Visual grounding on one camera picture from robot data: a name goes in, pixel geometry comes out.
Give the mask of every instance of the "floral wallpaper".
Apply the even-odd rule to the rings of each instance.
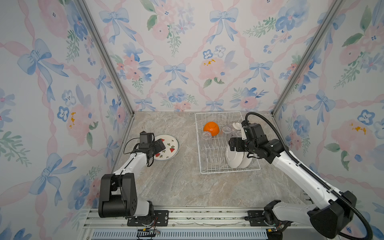
[[[71,0],[0,15],[0,240],[75,239],[129,114]]]
[[[272,110],[332,3],[86,2],[135,111]]]
[[[276,114],[295,155],[357,196],[374,239],[384,239],[383,55],[384,1],[346,1]],[[357,217],[343,232],[366,235]]]

